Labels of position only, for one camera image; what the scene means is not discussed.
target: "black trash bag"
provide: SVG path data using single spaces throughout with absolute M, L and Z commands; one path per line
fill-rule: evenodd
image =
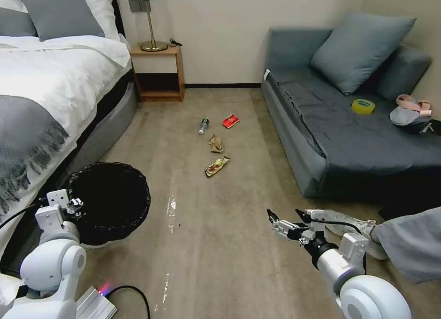
M 72 222 L 85 245 L 126 238 L 144 222 L 150 207 L 146 177 L 123 163 L 88 165 L 73 173 L 65 188 L 70 198 L 84 203 Z

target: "food wrapper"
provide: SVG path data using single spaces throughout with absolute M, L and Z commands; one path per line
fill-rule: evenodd
M 237 124 L 239 122 L 239 118 L 236 117 L 235 115 L 231 114 L 228 117 L 225 118 L 224 122 L 222 123 L 226 128 L 230 129 L 231 127 L 233 127 L 235 124 Z
M 211 147 L 211 152 L 221 154 L 224 152 L 224 146 L 222 145 L 221 138 L 217 135 L 213 135 L 210 139 L 209 145 Z
M 213 174 L 216 174 L 217 172 L 219 172 L 219 170 L 224 167 L 224 165 L 226 163 L 228 163 L 230 159 L 226 156 L 216 159 L 216 161 L 211 164 L 209 167 L 205 168 L 205 174 L 210 177 Z

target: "lamp base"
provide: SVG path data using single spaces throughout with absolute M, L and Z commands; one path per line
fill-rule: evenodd
M 146 41 L 139 44 L 143 51 L 162 51 L 168 48 L 168 44 L 163 41 Z

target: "bed frame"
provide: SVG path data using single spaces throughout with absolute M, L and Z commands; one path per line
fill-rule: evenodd
M 118 32 L 124 35 L 124 27 L 117 0 L 112 1 Z M 131 123 L 137 108 L 133 72 L 126 73 L 98 103 L 96 117 L 77 140 L 77 147 L 61 162 L 40 189 L 36 198 L 59 189 L 66 178 L 82 167 L 92 164 L 115 144 Z M 37 245 L 41 231 L 34 212 L 27 212 L 18 223 L 3 256 L 0 271 L 19 277 L 23 259 Z

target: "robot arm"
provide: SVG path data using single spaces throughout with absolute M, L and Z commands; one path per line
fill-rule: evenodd
M 332 290 L 332 295 L 346 319 L 411 319 L 409 306 L 402 294 L 389 282 L 365 275 L 363 257 L 368 239 L 357 233 L 346 233 L 340 247 L 326 241 L 326 219 L 323 210 L 296 210 L 303 222 L 280 220 L 267 210 L 272 229 L 290 240 L 296 240 L 312 257 Z
M 20 275 L 23 285 L 12 308 L 4 319 L 75 319 L 74 301 L 79 276 L 86 265 L 86 252 L 79 245 L 79 234 L 74 224 L 63 219 L 63 212 L 74 214 L 82 205 L 78 199 L 67 201 L 67 192 L 53 192 L 61 200 L 48 202 L 54 205 L 40 208 L 36 214 L 43 230 L 40 245 L 23 261 Z

